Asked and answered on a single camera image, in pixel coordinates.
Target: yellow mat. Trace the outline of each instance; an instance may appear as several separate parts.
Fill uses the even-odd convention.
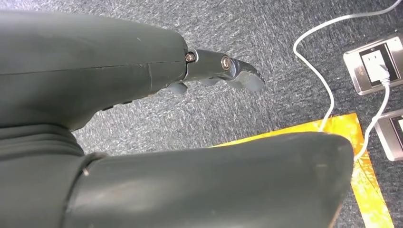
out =
[[[304,123],[278,131],[224,143],[218,146],[234,145],[285,133],[314,132],[319,130],[320,123],[320,120]],[[353,113],[330,118],[324,131],[341,135],[350,140],[355,154],[361,150],[364,138],[357,114]],[[365,154],[355,163],[353,176],[351,178],[351,186],[366,227],[394,227],[385,200],[379,188],[378,181],[376,180],[368,152],[365,152]]]

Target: dark gray robot part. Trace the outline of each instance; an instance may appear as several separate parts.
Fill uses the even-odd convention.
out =
[[[184,82],[258,90],[251,65],[176,32],[86,15],[0,11],[0,227],[327,227],[353,149],[325,133],[107,157],[71,130]]]

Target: electrical outlet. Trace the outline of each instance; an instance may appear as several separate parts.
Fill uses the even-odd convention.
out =
[[[380,50],[373,51],[371,53],[361,56],[364,62],[364,66],[368,72],[368,77],[371,82],[379,81],[379,73],[376,65],[386,68],[384,58]]]
[[[403,84],[401,41],[403,35],[394,33],[344,53],[344,62],[359,95],[384,89],[377,73],[380,65],[389,72],[390,87]]]
[[[382,114],[375,129],[387,158],[403,160],[403,109]]]
[[[379,66],[389,72],[389,79],[391,82],[399,79],[386,43],[361,51],[360,57],[371,87],[379,86],[381,84]]]

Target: white cable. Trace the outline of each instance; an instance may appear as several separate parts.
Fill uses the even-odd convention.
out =
[[[368,146],[368,140],[369,140],[369,133],[372,131],[374,128],[376,122],[378,122],[379,118],[381,117],[382,113],[385,110],[386,105],[388,104],[389,100],[389,94],[390,94],[390,74],[389,71],[387,70],[386,66],[381,66],[381,65],[375,65],[371,67],[372,71],[377,71],[378,77],[382,83],[383,86],[385,86],[385,97],[384,101],[382,102],[381,107],[379,108],[379,111],[376,113],[376,115],[372,118],[371,123],[368,125],[368,127],[365,130],[364,134],[364,144],[358,152],[356,156],[354,156],[354,162],[357,161],[366,151],[366,148]]]
[[[324,27],[326,27],[326,26],[328,26],[328,25],[334,24],[334,23],[336,23],[336,22],[339,22],[339,21],[342,21],[342,20],[346,20],[346,19],[361,18],[361,17],[370,17],[370,16],[376,16],[376,15],[381,15],[381,14],[384,14],[384,13],[388,13],[389,11],[393,10],[394,8],[396,8],[396,6],[399,5],[399,3],[400,3],[401,1],[402,1],[402,0],[397,0],[392,6],[386,8],[386,9],[380,10],[380,11],[368,12],[368,13],[356,13],[356,14],[351,14],[351,15],[345,15],[345,16],[341,16],[341,17],[332,19],[332,20],[330,20],[330,21],[324,22],[324,23],[322,23],[322,24],[320,24],[320,25],[318,25],[318,26],[316,26],[316,27],[314,27],[314,28],[311,28],[311,29],[308,30],[306,33],[302,34],[302,36],[300,36],[300,37],[295,41],[294,46],[293,46],[294,54],[295,54],[299,59],[301,59],[301,60],[316,74],[317,77],[319,77],[320,81],[321,81],[321,82],[323,83],[323,85],[325,86],[326,91],[327,91],[327,93],[329,94],[329,97],[330,97],[330,107],[329,107],[328,111],[326,112],[326,115],[325,115],[325,117],[323,118],[323,121],[322,121],[322,123],[321,123],[321,125],[320,125],[320,128],[319,128],[319,131],[320,131],[320,132],[322,132],[323,129],[325,128],[327,119],[329,118],[330,114],[331,114],[332,111],[333,111],[333,108],[335,107],[335,98],[333,97],[333,93],[332,93],[332,91],[330,90],[329,85],[327,84],[327,82],[326,82],[326,80],[323,78],[323,76],[319,73],[319,71],[316,70],[316,69],[314,68],[314,66],[311,65],[310,62],[308,62],[307,59],[305,59],[300,53],[297,52],[297,46],[298,46],[298,44],[299,44],[305,37],[309,36],[310,34],[316,32],[316,31],[318,31],[319,29],[322,29],[322,28],[324,28]]]

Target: gray carpet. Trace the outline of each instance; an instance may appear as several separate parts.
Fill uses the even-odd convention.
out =
[[[329,99],[320,81],[292,53],[303,32],[353,12],[386,8],[394,0],[0,0],[2,9],[95,14],[149,23],[180,32],[189,46],[226,52],[254,64],[263,91],[235,91],[190,84],[185,95],[160,91],[100,112],[75,132],[83,148],[113,155],[206,147],[318,120]],[[320,30],[299,47],[332,88],[334,114],[357,112],[365,128],[383,92],[358,96],[342,60],[345,51],[403,29],[403,4],[378,17],[353,19]],[[403,108],[395,87],[386,111]],[[376,133],[368,146],[381,190],[396,227],[403,227],[403,162],[389,162]],[[363,227],[350,190],[336,227]]]

